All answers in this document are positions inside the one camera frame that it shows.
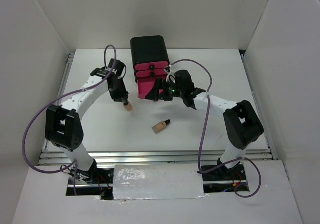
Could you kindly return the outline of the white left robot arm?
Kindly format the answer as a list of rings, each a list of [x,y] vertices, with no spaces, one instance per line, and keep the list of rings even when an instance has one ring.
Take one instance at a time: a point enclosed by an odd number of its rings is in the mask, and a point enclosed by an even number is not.
[[[133,109],[124,83],[126,73],[127,66],[123,62],[111,59],[108,66],[92,71],[79,92],[46,110],[45,138],[77,164],[74,172],[88,184],[103,179],[104,172],[83,145],[82,118],[105,93],[109,93],[111,99],[121,103],[128,112]]]

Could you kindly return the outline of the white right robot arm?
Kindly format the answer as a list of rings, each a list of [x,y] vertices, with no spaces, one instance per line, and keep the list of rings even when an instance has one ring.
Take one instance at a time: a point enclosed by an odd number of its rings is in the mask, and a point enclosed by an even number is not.
[[[221,179],[230,179],[248,146],[264,134],[264,127],[252,104],[247,100],[230,101],[208,94],[204,89],[195,87],[187,70],[176,72],[173,80],[157,78],[145,96],[151,101],[168,102],[173,98],[182,99],[188,108],[206,111],[206,123],[209,115],[224,121],[229,143],[217,161],[216,172]]]

